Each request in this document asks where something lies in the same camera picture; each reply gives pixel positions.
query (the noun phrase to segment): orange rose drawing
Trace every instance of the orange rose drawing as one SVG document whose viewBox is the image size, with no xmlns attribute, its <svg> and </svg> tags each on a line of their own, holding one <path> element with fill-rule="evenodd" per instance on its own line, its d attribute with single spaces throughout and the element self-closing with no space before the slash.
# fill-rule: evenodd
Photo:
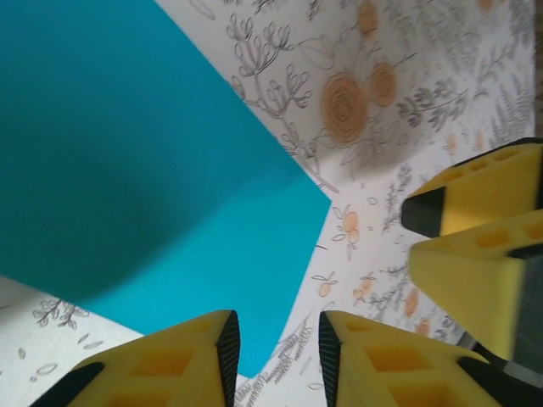
<svg viewBox="0 0 543 407">
<path fill-rule="evenodd" d="M 422 318 L 415 326 L 415 333 L 427 337 L 430 334 L 430 321 L 428 318 Z"/>
<path fill-rule="evenodd" d="M 379 106 L 390 106 L 396 99 L 398 86 L 394 68 L 383 62 L 373 68 L 370 76 L 370 93 L 372 100 Z"/>
<path fill-rule="evenodd" d="M 371 2 L 361 5 L 358 13 L 358 26 L 363 36 L 374 38 L 378 29 L 377 7 Z"/>
<path fill-rule="evenodd" d="M 353 142 L 366 127 L 367 98 L 353 75 L 330 77 L 322 92 L 321 107 L 322 121 L 338 142 Z"/>
<path fill-rule="evenodd" d="M 407 295 L 406 307 L 404 308 L 404 315 L 407 318 L 411 318 L 418 306 L 418 290 L 413 288 L 411 292 Z"/>
</svg>

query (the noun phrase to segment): gray fern drawing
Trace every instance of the gray fern drawing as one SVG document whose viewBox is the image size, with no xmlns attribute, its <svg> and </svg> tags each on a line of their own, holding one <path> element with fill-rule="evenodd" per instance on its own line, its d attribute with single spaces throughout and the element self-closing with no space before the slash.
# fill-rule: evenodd
<svg viewBox="0 0 543 407">
<path fill-rule="evenodd" d="M 407 273 L 407 264 L 389 267 L 386 270 L 380 270 L 379 273 L 384 273 L 388 276 L 393 281 L 393 284 L 382 294 L 372 293 L 367 302 L 369 303 L 369 309 L 376 311 L 372 319 L 377 322 L 383 322 L 388 310 L 398 312 L 400 306 L 405 302 L 406 288 L 410 280 Z"/>
<path fill-rule="evenodd" d="M 307 10 L 307 19 L 313 21 L 318 14 L 324 10 L 324 4 L 322 0 L 309 0 L 309 9 Z"/>
<path fill-rule="evenodd" d="M 526 136 L 533 122 L 534 90 L 530 81 L 522 83 L 511 75 L 513 90 L 500 85 L 500 98 L 495 102 L 495 115 L 490 119 L 491 148 L 500 147 Z"/>
<path fill-rule="evenodd" d="M 332 192 L 339 192 L 322 177 L 317 156 L 319 147 L 334 148 L 335 142 L 325 131 L 306 142 L 299 136 L 296 124 L 287 118 L 287 112 L 292 107 L 305 109 L 308 105 L 312 91 L 303 88 L 309 80 L 309 72 L 296 73 L 294 65 L 290 64 L 286 67 L 285 77 L 281 82 L 271 80 L 266 86 L 261 78 L 262 73 L 276 61 L 280 53 L 294 50 L 289 42 L 290 26 L 277 28 L 275 23 L 271 22 L 261 34 L 255 35 L 251 18 L 238 21 L 238 16 L 232 14 L 227 35 L 235 42 L 234 55 L 240 63 L 238 75 L 233 75 L 231 79 L 234 91 L 245 104 L 264 112 L 283 125 L 284 133 L 279 142 L 317 181 L 320 188 L 326 187 Z M 253 96 L 248 94 L 242 80 L 252 82 Z"/>
<path fill-rule="evenodd" d="M 274 360 L 272 367 L 260 373 L 255 379 L 249 379 L 238 387 L 234 398 L 235 407 L 254 407 L 263 388 L 270 383 L 280 383 L 294 362 L 301 359 L 313 334 L 313 328 L 308 325 L 311 314 L 312 312 L 300 322 L 293 332 L 279 341 L 275 352 L 271 355 Z"/>
<path fill-rule="evenodd" d="M 386 216 L 383 221 L 382 234 L 390 231 L 392 226 L 400 224 L 400 199 L 406 193 L 412 181 L 412 167 L 408 163 L 405 163 L 398 170 L 395 180 L 390 182 L 389 191 L 384 200 Z"/>
<path fill-rule="evenodd" d="M 89 313 L 61 299 L 46 299 L 41 301 L 40 309 L 32 311 L 32 316 L 41 327 L 47 326 L 50 321 L 59 321 L 57 324 L 59 327 L 77 329 L 76 317 L 87 318 Z"/>
<path fill-rule="evenodd" d="M 417 34 L 413 18 L 404 13 L 404 2 L 385 0 L 384 12 L 389 16 L 390 26 L 398 32 L 398 39 L 405 50 L 411 50 L 413 37 Z"/>
<path fill-rule="evenodd" d="M 506 61 L 514 57 L 514 46 L 512 44 L 506 44 L 496 50 L 494 46 L 490 51 L 488 58 L 485 56 L 481 59 L 479 65 L 479 73 L 475 80 L 475 91 L 473 93 L 472 103 L 477 99 L 489 96 L 489 90 L 486 87 L 489 81 L 496 83 L 498 81 L 497 70 L 504 70 L 506 68 Z"/>
<path fill-rule="evenodd" d="M 482 36 L 480 27 L 468 21 L 465 3 L 455 0 L 414 0 L 414 3 L 410 16 L 404 10 L 404 2 L 386 0 L 384 12 L 403 48 L 410 50 L 420 39 L 429 49 L 444 52 L 445 60 L 456 73 L 473 72 Z"/>
<path fill-rule="evenodd" d="M 435 330 L 433 339 L 444 342 L 447 340 L 449 335 L 455 336 L 461 330 L 462 328 L 455 320 L 450 318 L 448 315 L 445 315 L 439 324 L 439 328 Z"/>
<path fill-rule="evenodd" d="M 267 10 L 278 10 L 287 0 L 254 0 L 255 14 L 265 13 Z"/>
<path fill-rule="evenodd" d="M 527 47 L 534 41 L 534 9 L 532 0 L 509 0 L 509 27 L 514 46 Z"/>
<path fill-rule="evenodd" d="M 419 87 L 412 97 L 398 103 L 398 114 L 407 119 L 412 128 L 427 121 L 435 131 L 439 131 L 447 121 L 454 121 L 464 113 L 467 91 L 468 88 L 458 92 L 456 82 L 451 77 L 436 81 L 433 88 Z"/>
</svg>

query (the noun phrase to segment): orange flower illustration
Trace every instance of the orange flower illustration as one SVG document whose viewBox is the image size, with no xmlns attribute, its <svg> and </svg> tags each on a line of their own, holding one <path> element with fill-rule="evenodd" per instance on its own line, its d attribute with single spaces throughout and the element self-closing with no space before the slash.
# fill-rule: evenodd
<svg viewBox="0 0 543 407">
<path fill-rule="evenodd" d="M 422 318 L 415 326 L 415 333 L 427 337 L 430 334 L 430 320 Z"/>
<path fill-rule="evenodd" d="M 456 144 L 456 136 L 454 134 L 450 134 L 447 137 L 447 145 L 445 147 L 450 155 L 456 154 L 458 151 L 458 145 Z"/>
<path fill-rule="evenodd" d="M 488 13 L 494 6 L 494 0 L 479 0 L 479 6 L 485 13 Z"/>
<path fill-rule="evenodd" d="M 363 36 L 374 38 L 378 29 L 377 7 L 371 2 L 361 5 L 358 13 L 358 26 Z"/>
<path fill-rule="evenodd" d="M 367 97 L 353 75 L 330 77 L 322 92 L 321 107 L 325 127 L 339 142 L 353 142 L 366 127 Z"/>
<path fill-rule="evenodd" d="M 358 215 L 356 212 L 349 212 L 343 218 L 343 230 L 349 233 L 358 229 Z"/>
<path fill-rule="evenodd" d="M 418 290 L 413 288 L 411 292 L 407 295 L 406 307 L 404 308 L 404 315 L 407 318 L 411 318 L 418 306 Z"/>
<path fill-rule="evenodd" d="M 353 297 L 356 301 L 363 301 L 369 298 L 373 293 L 373 286 L 375 285 L 376 278 L 373 276 L 373 273 L 368 274 L 361 278 L 361 285 L 356 290 L 353 290 Z"/>
<path fill-rule="evenodd" d="M 397 92 L 394 68 L 386 62 L 376 65 L 370 77 L 372 100 L 379 106 L 387 107 L 394 102 Z"/>
<path fill-rule="evenodd" d="M 337 280 L 332 280 L 332 277 L 333 275 L 336 274 L 335 271 L 333 271 L 332 273 L 330 273 L 330 276 L 328 276 L 328 278 L 324 277 L 324 276 L 313 276 L 311 279 L 312 280 L 317 280 L 318 282 L 323 282 L 321 284 L 321 286 L 319 287 L 319 296 L 320 297 L 326 297 L 330 291 L 332 290 L 332 286 L 337 284 L 338 281 Z"/>
</svg>

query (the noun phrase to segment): line-drawn leaf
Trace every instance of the line-drawn leaf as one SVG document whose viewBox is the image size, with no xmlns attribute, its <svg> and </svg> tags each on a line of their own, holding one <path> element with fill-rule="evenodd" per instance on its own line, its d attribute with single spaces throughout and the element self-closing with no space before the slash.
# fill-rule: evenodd
<svg viewBox="0 0 543 407">
<path fill-rule="evenodd" d="M 43 365 L 42 367 L 40 367 L 36 371 L 36 374 L 38 376 L 47 376 L 48 374 L 53 372 L 57 367 L 59 367 L 57 363 L 47 363 L 46 365 Z"/>
<path fill-rule="evenodd" d="M 104 343 L 104 341 L 97 341 L 97 342 L 93 342 L 93 343 L 88 343 L 83 348 L 84 349 L 94 349 L 94 348 L 97 348 L 98 346 L 100 346 L 102 343 Z"/>
<path fill-rule="evenodd" d="M 332 240 L 333 240 L 334 242 L 341 242 L 341 241 L 344 240 L 346 237 L 347 237 L 347 235 L 345 235 L 344 233 L 339 233 L 338 235 L 332 237 Z"/>
<path fill-rule="evenodd" d="M 307 387 L 311 390 L 321 390 L 323 388 L 323 385 L 321 383 L 309 383 Z"/>
<path fill-rule="evenodd" d="M 83 335 L 82 337 L 79 338 L 79 341 L 77 341 L 77 344 L 79 345 L 81 342 L 83 341 L 86 341 L 87 338 L 88 338 L 89 334 L 86 333 L 85 335 Z"/>
<path fill-rule="evenodd" d="M 302 55 L 319 70 L 330 70 L 335 64 L 335 53 L 326 36 L 309 38 L 298 44 Z"/>
<path fill-rule="evenodd" d="M 330 135 L 325 130 L 321 130 L 319 135 L 315 137 L 315 142 L 318 142 L 319 144 L 322 144 L 324 147 L 327 147 L 327 148 L 336 147 L 336 142 L 330 137 Z"/>
<path fill-rule="evenodd" d="M 345 156 L 341 160 L 340 165 L 345 165 L 350 163 L 353 159 L 360 156 L 360 149 L 358 148 L 358 143 L 352 144 L 347 148 L 347 153 L 345 153 Z"/>
<path fill-rule="evenodd" d="M 211 11 L 210 6 L 204 3 L 204 0 L 188 0 L 191 6 L 194 7 L 196 11 L 202 14 L 206 19 L 215 21 L 216 17 Z"/>
<path fill-rule="evenodd" d="M 332 207 L 332 210 L 333 212 L 335 213 L 336 217 L 338 219 L 343 219 L 343 213 L 341 212 L 341 210 L 335 206 Z"/>
</svg>

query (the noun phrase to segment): orange berry drawing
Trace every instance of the orange berry drawing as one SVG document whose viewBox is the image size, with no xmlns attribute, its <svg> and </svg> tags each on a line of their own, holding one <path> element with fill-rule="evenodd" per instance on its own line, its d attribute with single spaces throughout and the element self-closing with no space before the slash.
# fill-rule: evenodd
<svg viewBox="0 0 543 407">
<path fill-rule="evenodd" d="M 324 126 L 335 140 L 353 142 L 367 123 L 367 97 L 362 84 L 346 72 L 328 78 L 321 111 Z"/>
<path fill-rule="evenodd" d="M 428 318 L 422 318 L 418 324 L 415 325 L 415 333 L 423 335 L 425 337 L 430 334 L 430 320 Z"/>
<path fill-rule="evenodd" d="M 358 27 L 363 36 L 374 38 L 378 29 L 377 7 L 371 2 L 365 2 L 360 6 L 358 13 Z"/>
<path fill-rule="evenodd" d="M 386 108 L 396 100 L 398 85 L 396 73 L 390 64 L 375 65 L 370 76 L 370 97 L 377 105 Z"/>
<path fill-rule="evenodd" d="M 494 7 L 494 0 L 479 0 L 479 6 L 485 13 L 488 13 Z"/>
<path fill-rule="evenodd" d="M 334 242 L 341 242 L 347 240 L 347 259 L 352 258 L 353 251 L 357 249 L 356 243 L 360 239 L 360 231 L 358 224 L 358 214 L 350 210 L 350 205 L 344 210 L 333 207 L 333 212 L 336 217 L 341 220 L 341 225 L 338 225 L 338 229 L 341 233 L 332 237 Z"/>
<path fill-rule="evenodd" d="M 358 230 L 358 215 L 356 212 L 349 212 L 343 218 L 343 230 L 347 233 L 350 231 Z"/>
<path fill-rule="evenodd" d="M 370 295 L 373 293 L 373 286 L 375 285 L 376 278 L 373 273 L 367 276 L 361 277 L 360 287 L 353 290 L 353 297 L 355 297 L 355 304 L 358 301 L 366 302 Z"/>
<path fill-rule="evenodd" d="M 330 293 L 330 291 L 332 291 L 332 286 L 338 283 L 337 280 L 332 280 L 332 277 L 333 277 L 334 274 L 336 274 L 335 271 L 330 273 L 330 276 L 328 276 L 328 278 L 326 278 L 324 276 L 319 276 L 319 275 L 313 276 L 311 278 L 312 280 L 317 280 L 318 282 L 323 282 L 319 286 L 318 293 L 319 293 L 320 297 L 323 297 L 323 298 L 326 297 Z"/>
<path fill-rule="evenodd" d="M 407 295 L 406 307 L 404 308 L 404 315 L 407 318 L 411 318 L 415 314 L 415 311 L 417 310 L 417 306 L 418 306 L 418 290 L 416 288 L 413 288 Z"/>
</svg>

